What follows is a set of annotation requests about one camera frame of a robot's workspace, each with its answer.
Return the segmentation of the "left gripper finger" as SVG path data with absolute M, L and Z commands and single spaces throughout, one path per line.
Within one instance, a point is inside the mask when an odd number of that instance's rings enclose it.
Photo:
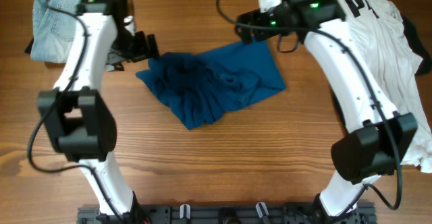
M 143 31 L 136 32 L 134 36 L 133 62 L 148 59 L 150 52 L 148 36 Z
M 147 57 L 148 58 L 159 58 L 159 50 L 157 46 L 157 41 L 154 34 L 150 34 L 147 36 L 147 43 L 148 43 L 148 51 L 147 51 Z

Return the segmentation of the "blue polo shirt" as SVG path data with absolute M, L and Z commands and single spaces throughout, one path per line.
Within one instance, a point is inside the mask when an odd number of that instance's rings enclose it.
M 165 53 L 137 72 L 188 129 L 220 120 L 286 89 L 265 41 L 232 43 L 198 55 Z

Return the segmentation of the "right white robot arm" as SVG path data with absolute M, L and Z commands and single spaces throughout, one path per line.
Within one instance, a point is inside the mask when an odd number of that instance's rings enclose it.
M 384 95 L 362 58 L 338 0 L 258 0 L 259 9 L 236 20 L 240 36 L 296 33 L 323 70 L 346 129 L 331 147 L 335 173 L 315 200 L 319 222 L 352 213 L 362 194 L 384 175 L 402 184 L 401 162 L 417 130 Z

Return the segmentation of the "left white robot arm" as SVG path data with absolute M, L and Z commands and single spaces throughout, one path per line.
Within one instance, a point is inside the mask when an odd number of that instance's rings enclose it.
M 77 28 L 66 65 L 54 87 L 38 96 L 40 121 L 29 139 L 27 157 L 37 171 L 32 147 L 44 126 L 55 152 L 81 169 L 99 206 L 94 223 L 149 223 L 135 193 L 127 185 L 113 153 L 116 122 L 100 94 L 110 51 L 132 62 L 158 58 L 155 36 L 137 32 L 132 0 L 80 0 L 71 15 Z

